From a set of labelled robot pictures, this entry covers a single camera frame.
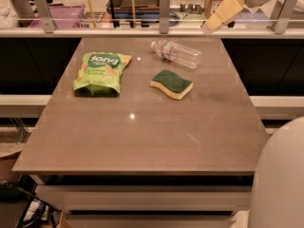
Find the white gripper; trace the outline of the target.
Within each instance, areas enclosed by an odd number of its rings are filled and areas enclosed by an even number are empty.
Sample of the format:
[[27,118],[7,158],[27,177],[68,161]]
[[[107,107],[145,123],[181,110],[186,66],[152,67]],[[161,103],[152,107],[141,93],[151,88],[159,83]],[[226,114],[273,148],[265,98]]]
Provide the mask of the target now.
[[259,7],[270,0],[223,0],[215,12],[202,25],[204,35],[210,35],[232,22],[243,10],[244,4],[249,8]]

